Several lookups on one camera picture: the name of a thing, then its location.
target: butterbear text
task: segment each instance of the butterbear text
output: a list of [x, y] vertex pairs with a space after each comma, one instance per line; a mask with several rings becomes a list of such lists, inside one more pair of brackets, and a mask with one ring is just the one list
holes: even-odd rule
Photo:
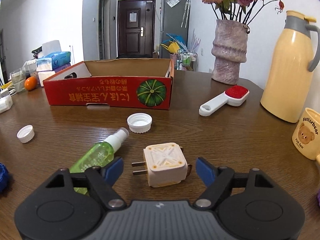
[[308, 117], [308, 118], [307, 118], [307, 117], [304, 117], [304, 118], [303, 118], [303, 121], [307, 121], [307, 122], [311, 123], [311, 125], [312, 125], [313, 128], [315, 129], [315, 133], [318, 134], [318, 129], [317, 129], [317, 127], [316, 127], [315, 122], [313, 122], [309, 117]]

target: power adapter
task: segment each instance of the power adapter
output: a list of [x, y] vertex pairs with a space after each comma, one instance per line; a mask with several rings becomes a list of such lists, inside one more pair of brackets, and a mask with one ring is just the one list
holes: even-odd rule
[[186, 179], [192, 168], [176, 143], [149, 145], [143, 149], [143, 159], [143, 162], [132, 163], [133, 167], [145, 167], [144, 170], [134, 171], [133, 175], [146, 174], [150, 187], [178, 184]]

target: dark wooden door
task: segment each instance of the dark wooden door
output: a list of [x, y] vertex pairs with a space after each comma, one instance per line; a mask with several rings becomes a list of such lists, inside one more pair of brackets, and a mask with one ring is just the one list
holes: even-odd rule
[[118, 1], [118, 55], [152, 55], [156, 0]]
[[2, 75], [4, 83], [8, 82], [7, 68], [5, 65], [4, 45], [3, 45], [3, 31], [0, 31], [0, 65], [2, 69]]

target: green spray bottle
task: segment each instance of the green spray bottle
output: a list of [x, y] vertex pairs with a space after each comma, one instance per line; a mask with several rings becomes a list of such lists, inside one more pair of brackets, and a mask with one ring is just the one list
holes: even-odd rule
[[[105, 166], [110, 163], [115, 152], [121, 147], [121, 144], [129, 136], [126, 128], [120, 128], [117, 132], [107, 137], [102, 142], [98, 142], [71, 168], [70, 173], [84, 172], [92, 166]], [[75, 188], [78, 193], [86, 194], [86, 188]]]

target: white handle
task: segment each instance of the white handle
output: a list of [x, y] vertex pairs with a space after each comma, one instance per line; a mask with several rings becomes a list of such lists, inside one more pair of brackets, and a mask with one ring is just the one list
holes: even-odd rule
[[224, 94], [224, 92], [210, 101], [206, 102], [199, 108], [199, 115], [209, 116], [217, 111], [221, 106], [228, 102], [228, 98]]

